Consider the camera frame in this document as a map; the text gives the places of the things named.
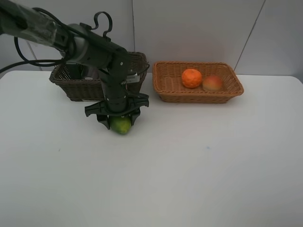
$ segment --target fruit in basket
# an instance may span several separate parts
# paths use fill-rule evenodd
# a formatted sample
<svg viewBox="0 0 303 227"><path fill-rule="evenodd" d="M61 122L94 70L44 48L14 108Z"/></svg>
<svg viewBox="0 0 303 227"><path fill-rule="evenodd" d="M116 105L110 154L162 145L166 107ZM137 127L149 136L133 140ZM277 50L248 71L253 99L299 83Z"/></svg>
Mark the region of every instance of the fruit in basket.
<svg viewBox="0 0 303 227"><path fill-rule="evenodd" d="M187 88L196 88L202 83L202 75L196 69L187 69L182 73L182 84Z"/></svg>
<svg viewBox="0 0 303 227"><path fill-rule="evenodd" d="M121 135L125 135L128 133L128 131L131 129L131 119L129 116L126 117L113 117L110 116L109 117L109 124L110 124L110 128L121 134Z"/></svg>
<svg viewBox="0 0 303 227"><path fill-rule="evenodd" d="M217 75L206 77L203 81L203 89L205 91L219 91L223 86L222 79Z"/></svg>

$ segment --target green fruit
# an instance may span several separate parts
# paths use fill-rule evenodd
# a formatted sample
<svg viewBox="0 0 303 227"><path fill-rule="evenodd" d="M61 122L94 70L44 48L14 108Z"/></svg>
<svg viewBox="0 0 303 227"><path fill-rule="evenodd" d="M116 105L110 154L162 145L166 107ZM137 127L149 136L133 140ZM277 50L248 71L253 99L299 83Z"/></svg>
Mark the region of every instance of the green fruit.
<svg viewBox="0 0 303 227"><path fill-rule="evenodd" d="M132 124L129 116L127 117L109 117L110 128L115 132L125 135L130 130Z"/></svg>

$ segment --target orange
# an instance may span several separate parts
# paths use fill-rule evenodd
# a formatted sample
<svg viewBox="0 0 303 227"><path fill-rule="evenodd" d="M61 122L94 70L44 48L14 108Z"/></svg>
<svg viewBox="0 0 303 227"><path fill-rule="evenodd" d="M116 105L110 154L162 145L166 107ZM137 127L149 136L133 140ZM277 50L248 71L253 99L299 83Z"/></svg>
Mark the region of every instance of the orange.
<svg viewBox="0 0 303 227"><path fill-rule="evenodd" d="M202 75L198 70L187 69L182 73L182 84L187 88L196 88L202 83Z"/></svg>

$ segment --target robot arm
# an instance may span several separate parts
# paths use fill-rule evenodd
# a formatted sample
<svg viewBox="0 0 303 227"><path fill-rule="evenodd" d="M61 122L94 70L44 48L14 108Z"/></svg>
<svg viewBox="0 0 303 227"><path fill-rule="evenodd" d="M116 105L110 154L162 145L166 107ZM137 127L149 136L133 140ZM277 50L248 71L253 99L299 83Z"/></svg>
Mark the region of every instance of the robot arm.
<svg viewBox="0 0 303 227"><path fill-rule="evenodd" d="M110 24L103 36L93 33L93 29L86 24L67 26L43 9L30 9L9 0L0 0L0 34L14 36L15 43L18 43L19 37L56 48L64 57L53 60L54 64L73 62L96 67L103 72L103 69L107 69L107 75L101 78L105 101L85 107L86 116L96 114L97 120L110 129L108 116L129 115L133 125L140 115L140 107L149 105L148 96L127 91L124 82L128 75L130 56L126 49L111 42L106 36L112 27L111 18L106 12L95 15L96 28L100 13L106 14Z"/></svg>

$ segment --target wicker basket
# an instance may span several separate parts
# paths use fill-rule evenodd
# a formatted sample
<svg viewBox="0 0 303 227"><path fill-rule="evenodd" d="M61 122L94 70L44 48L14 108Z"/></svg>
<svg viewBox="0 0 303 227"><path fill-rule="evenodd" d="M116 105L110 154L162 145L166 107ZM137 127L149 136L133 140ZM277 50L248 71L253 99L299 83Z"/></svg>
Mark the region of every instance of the wicker basket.
<svg viewBox="0 0 303 227"><path fill-rule="evenodd" d="M149 64L147 63L145 54L139 52L129 52L129 54L132 58L129 70L137 72L140 75L140 81L128 84L127 87L129 91L139 92L146 77ZM52 71L49 80L60 86L72 101L102 101L104 99L100 79L85 80L71 78L72 76L66 65L59 65Z"/></svg>
<svg viewBox="0 0 303 227"><path fill-rule="evenodd" d="M181 75L189 68L199 70L203 78L218 75L223 88L207 92L202 85L194 89L184 87ZM158 61L153 66L153 87L164 102L170 103L226 103L244 92L232 68L219 62Z"/></svg>

